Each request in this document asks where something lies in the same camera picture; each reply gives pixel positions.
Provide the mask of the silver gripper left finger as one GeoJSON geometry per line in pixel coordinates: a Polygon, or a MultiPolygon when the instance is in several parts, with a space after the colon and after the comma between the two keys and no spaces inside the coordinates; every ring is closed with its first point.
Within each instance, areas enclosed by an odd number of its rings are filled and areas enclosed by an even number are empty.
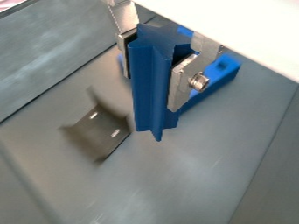
{"type": "Polygon", "coordinates": [[[136,25],[139,17],[136,6],[131,0],[103,0],[107,4],[107,11],[115,26],[116,45],[123,56],[124,76],[130,79],[130,62],[127,45],[136,39],[136,25]]]}

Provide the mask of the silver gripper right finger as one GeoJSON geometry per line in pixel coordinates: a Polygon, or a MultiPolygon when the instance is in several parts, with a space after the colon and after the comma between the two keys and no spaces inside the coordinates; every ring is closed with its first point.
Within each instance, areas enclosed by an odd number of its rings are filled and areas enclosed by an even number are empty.
{"type": "Polygon", "coordinates": [[[195,32],[191,38],[195,51],[172,68],[167,108],[176,112],[190,100],[191,91],[203,92],[210,85],[204,74],[207,66],[220,56],[220,44],[195,32]]]}

